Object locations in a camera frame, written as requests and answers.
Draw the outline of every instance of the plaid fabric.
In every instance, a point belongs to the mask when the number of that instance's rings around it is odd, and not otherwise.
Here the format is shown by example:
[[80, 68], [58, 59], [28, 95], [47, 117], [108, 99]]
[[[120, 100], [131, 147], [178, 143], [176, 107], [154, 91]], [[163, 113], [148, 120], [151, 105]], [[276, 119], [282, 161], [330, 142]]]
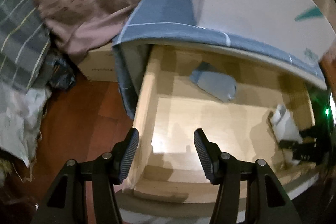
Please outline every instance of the plaid fabric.
[[0, 0], [0, 79], [27, 91], [50, 48], [33, 0]]

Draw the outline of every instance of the blue folded towel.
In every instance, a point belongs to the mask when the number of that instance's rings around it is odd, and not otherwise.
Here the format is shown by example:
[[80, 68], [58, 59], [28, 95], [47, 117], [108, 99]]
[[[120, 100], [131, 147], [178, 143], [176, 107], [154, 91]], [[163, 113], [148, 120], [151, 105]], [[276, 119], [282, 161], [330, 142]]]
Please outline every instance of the blue folded towel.
[[223, 102], [232, 100], [236, 95], [236, 80], [220, 73], [207, 62], [202, 62], [190, 75], [191, 82]]

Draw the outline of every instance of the metal screw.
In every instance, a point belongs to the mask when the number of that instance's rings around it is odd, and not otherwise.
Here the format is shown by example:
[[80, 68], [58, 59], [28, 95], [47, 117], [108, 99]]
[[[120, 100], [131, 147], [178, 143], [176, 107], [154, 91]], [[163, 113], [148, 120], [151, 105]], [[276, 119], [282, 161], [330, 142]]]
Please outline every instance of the metal screw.
[[257, 160], [257, 163], [258, 163], [259, 165], [261, 165], [261, 166], [265, 166], [265, 165], [266, 165], [266, 160], [264, 160], [264, 159], [258, 159], [258, 160]]
[[112, 154], [110, 152], [105, 152], [103, 155], [101, 155], [103, 159], [108, 160], [112, 157]]
[[220, 157], [223, 159], [223, 160], [228, 160], [230, 158], [230, 154], [229, 153], [221, 153]]
[[69, 167], [74, 166], [75, 163], [76, 163], [75, 160], [68, 160], [68, 161], [67, 161], [67, 166], [69, 166]]

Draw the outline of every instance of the black device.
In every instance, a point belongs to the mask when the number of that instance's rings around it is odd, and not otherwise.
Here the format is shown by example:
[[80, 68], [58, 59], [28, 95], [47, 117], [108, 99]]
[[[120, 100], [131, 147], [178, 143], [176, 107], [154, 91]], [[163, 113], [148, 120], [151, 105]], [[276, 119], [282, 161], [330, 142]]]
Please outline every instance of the black device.
[[[131, 128], [123, 142], [97, 159], [77, 163], [68, 160], [56, 176], [31, 224], [87, 223], [85, 181], [92, 181], [97, 224], [122, 224], [113, 184], [127, 177], [139, 143], [139, 133]], [[220, 184], [210, 224], [233, 224], [238, 215], [240, 181], [248, 181], [246, 224], [300, 224], [300, 217], [281, 183], [265, 160], [239, 161], [222, 153], [208, 141], [202, 129], [194, 133], [194, 143], [207, 179]]]

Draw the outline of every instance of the open cardboard box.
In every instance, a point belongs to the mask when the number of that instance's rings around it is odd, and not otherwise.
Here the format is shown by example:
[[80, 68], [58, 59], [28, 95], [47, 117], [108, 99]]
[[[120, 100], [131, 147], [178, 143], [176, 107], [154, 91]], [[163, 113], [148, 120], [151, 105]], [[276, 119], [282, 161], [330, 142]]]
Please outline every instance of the open cardboard box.
[[111, 46], [112, 43], [108, 43], [90, 50], [84, 60], [77, 65], [88, 80], [117, 82]]

